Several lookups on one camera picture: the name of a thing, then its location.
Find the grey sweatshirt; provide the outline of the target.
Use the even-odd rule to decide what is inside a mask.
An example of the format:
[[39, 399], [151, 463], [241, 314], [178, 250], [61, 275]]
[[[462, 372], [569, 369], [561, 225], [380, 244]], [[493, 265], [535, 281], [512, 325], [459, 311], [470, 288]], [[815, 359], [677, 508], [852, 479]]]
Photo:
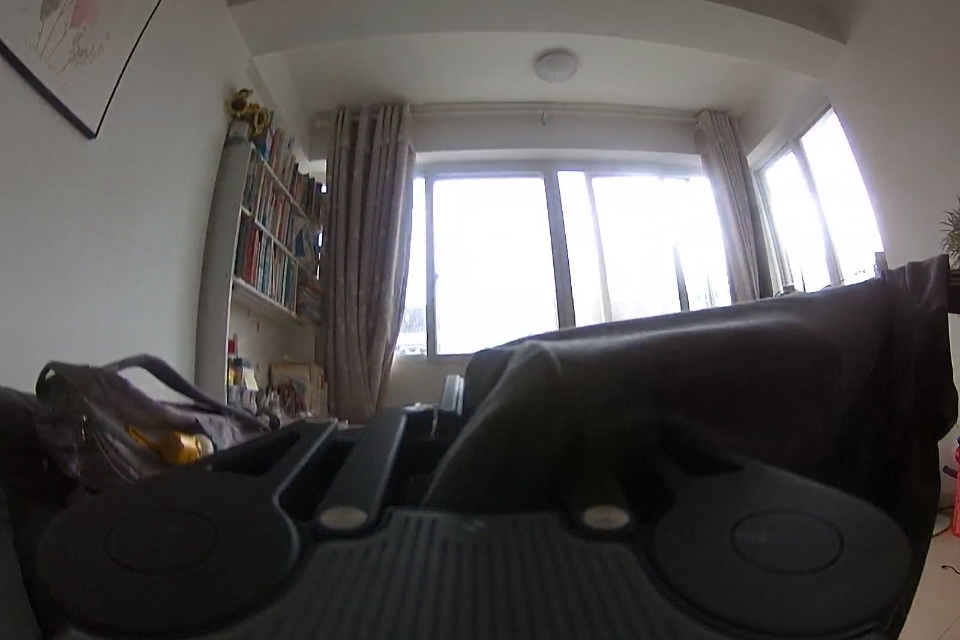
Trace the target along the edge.
[[937, 505], [957, 416], [949, 278], [934, 257], [853, 286], [482, 351], [428, 503], [548, 509], [602, 476], [644, 484], [675, 456], [726, 450], [919, 520]]

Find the grey fabric bag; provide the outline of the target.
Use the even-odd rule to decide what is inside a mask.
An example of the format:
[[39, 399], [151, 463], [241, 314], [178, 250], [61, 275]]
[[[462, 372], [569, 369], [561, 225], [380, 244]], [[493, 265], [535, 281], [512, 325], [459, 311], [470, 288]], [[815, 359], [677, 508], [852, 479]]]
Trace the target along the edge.
[[199, 463], [268, 432], [149, 354], [104, 365], [49, 362], [31, 393], [5, 386], [2, 409], [24, 419], [41, 452], [89, 492]]

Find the white bookshelf with books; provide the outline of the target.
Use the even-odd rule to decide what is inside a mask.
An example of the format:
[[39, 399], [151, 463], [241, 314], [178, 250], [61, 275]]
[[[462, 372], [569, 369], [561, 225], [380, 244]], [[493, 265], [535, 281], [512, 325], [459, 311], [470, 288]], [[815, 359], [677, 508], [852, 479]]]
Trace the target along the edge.
[[319, 351], [322, 182], [290, 133], [226, 131], [206, 221], [195, 383], [221, 403], [275, 370], [313, 369]]

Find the right patterned curtain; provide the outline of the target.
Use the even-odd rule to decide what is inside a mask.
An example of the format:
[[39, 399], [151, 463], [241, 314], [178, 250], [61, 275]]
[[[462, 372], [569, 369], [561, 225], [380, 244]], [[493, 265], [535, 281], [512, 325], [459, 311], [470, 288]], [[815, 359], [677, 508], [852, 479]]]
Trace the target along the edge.
[[770, 259], [757, 189], [736, 120], [726, 112], [702, 110], [695, 120], [695, 145], [715, 193], [732, 301], [771, 298]]

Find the patterned curtain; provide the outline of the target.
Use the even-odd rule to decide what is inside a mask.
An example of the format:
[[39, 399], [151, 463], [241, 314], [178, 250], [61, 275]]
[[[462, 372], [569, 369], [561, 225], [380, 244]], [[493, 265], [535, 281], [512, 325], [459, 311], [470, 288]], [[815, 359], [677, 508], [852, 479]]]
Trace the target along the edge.
[[736, 120], [726, 112], [702, 110], [695, 120], [695, 145], [715, 193], [732, 301], [771, 298], [770, 259], [757, 189]]
[[332, 414], [371, 419], [404, 317], [412, 245], [412, 117], [402, 104], [342, 109], [327, 156], [324, 369]]

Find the left patterned curtain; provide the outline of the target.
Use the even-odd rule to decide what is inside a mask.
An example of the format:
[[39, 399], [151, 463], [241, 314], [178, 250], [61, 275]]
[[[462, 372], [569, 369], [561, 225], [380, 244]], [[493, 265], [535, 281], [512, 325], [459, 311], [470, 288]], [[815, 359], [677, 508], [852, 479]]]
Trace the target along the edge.
[[402, 104], [342, 109], [327, 156], [324, 369], [332, 414], [371, 419], [404, 317], [412, 245], [412, 117]]

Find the sunflower decoration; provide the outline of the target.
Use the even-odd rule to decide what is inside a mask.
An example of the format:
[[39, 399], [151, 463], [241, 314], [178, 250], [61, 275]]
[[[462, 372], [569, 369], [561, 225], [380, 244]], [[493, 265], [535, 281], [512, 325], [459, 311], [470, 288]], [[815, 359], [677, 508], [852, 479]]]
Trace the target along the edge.
[[254, 101], [251, 88], [241, 88], [226, 99], [228, 113], [228, 138], [252, 142], [263, 138], [270, 130], [274, 112]]

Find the round ceiling lamp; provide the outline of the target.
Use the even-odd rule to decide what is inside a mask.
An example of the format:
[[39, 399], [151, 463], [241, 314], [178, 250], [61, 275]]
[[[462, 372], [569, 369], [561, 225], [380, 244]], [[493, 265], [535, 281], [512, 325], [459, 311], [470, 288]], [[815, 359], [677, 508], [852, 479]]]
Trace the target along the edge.
[[578, 74], [579, 57], [571, 50], [545, 50], [535, 58], [534, 71], [544, 83], [564, 85]]

